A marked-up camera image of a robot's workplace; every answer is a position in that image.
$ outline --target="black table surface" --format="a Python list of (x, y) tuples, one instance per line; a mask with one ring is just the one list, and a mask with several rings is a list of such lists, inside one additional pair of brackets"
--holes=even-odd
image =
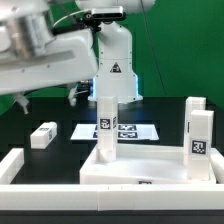
[[(118, 112), (118, 123), (154, 124), (159, 141), (119, 141), (121, 143), (183, 145), (186, 98), (144, 98)], [(224, 112), (211, 102), (207, 110), (215, 111), (213, 143), (224, 152)], [(13, 148), (24, 148), (25, 164), (12, 184), (78, 184), (79, 170), (96, 144), (96, 140), (71, 141), (77, 124), (96, 124), (96, 107), (87, 98), (78, 98), (70, 107), (66, 98), (32, 98), (29, 114), (14, 104), (0, 116), (0, 160)], [(57, 137), (45, 149), (31, 149), (30, 135), (43, 122), (57, 123)], [(17, 212), (0, 211), (0, 223), (220, 223), (224, 211), (108, 211), (108, 212)]]

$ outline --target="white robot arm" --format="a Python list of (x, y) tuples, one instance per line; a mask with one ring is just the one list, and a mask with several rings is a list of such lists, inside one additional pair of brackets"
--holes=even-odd
[[(0, 95), (16, 95), (28, 90), (92, 79), (100, 71), (92, 49), (93, 34), (88, 26), (82, 30), (53, 35), (45, 20), (49, 11), (48, 2), (0, 1)], [(89, 9), (92, 17), (103, 22), (104, 17), (108, 19), (108, 16), (112, 16), (113, 21), (117, 15), (120, 16), (119, 12), (122, 15), (124, 12), (140, 13), (143, 5), (145, 9), (150, 9), (154, 4), (154, 0), (75, 2), (80, 9)]]

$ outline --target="black cable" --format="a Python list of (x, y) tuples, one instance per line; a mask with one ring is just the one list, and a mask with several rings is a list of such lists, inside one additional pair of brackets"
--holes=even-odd
[(58, 0), (52, 0), (51, 2), (54, 2), (54, 3), (58, 6), (58, 8), (61, 9), (61, 11), (62, 11), (66, 16), (68, 16), (68, 18), (70, 18), (70, 20), (71, 20), (71, 22), (72, 22), (73, 24), (77, 24), (76, 17), (75, 17), (75, 16), (71, 16), (71, 15), (70, 15), (70, 12), (68, 12), (67, 9), (66, 9), (62, 4), (60, 4)]
[(148, 36), (149, 46), (151, 47), (151, 50), (152, 50), (152, 54), (153, 54), (154, 61), (155, 61), (155, 64), (156, 64), (156, 69), (157, 69), (158, 74), (159, 74), (159, 78), (160, 78), (160, 82), (161, 82), (162, 87), (163, 87), (164, 94), (165, 94), (165, 96), (167, 96), (167, 91), (166, 91), (166, 87), (165, 87), (165, 84), (164, 84), (164, 81), (163, 81), (163, 76), (162, 76), (162, 73), (161, 73), (161, 70), (160, 70), (159, 62), (158, 62), (158, 59), (157, 59), (157, 56), (156, 56), (156, 52), (155, 52), (154, 45), (153, 45), (153, 42), (152, 42), (151, 34), (150, 34), (150, 31), (149, 31), (149, 24), (148, 24), (148, 21), (147, 21), (147, 18), (146, 18), (145, 7), (144, 7), (144, 4), (143, 4), (142, 0), (140, 0), (140, 2), (141, 2), (141, 6), (142, 6), (143, 15), (144, 15), (144, 21), (145, 21), (145, 27), (146, 27), (146, 33), (147, 33), (147, 36)]

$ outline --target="warning label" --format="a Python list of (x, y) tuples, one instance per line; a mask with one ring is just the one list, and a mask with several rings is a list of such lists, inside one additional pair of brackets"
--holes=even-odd
[(110, 70), (111, 73), (121, 73), (121, 69), (120, 66), (118, 65), (118, 63), (116, 62), (113, 66), (113, 68)]

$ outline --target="green backdrop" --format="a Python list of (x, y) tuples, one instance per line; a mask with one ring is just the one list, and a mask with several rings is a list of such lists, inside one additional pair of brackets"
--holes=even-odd
[[(73, 2), (65, 6), (76, 10)], [(52, 9), (55, 19), (63, 16), (56, 7)], [(224, 1), (157, 0), (147, 20), (166, 96), (205, 96), (224, 109)], [(139, 75), (141, 94), (165, 96), (143, 15), (130, 15), (122, 24), (133, 33), (133, 66)], [(65, 94), (51, 89), (34, 96)], [(11, 103), (10, 96), (1, 97), (0, 113)]]

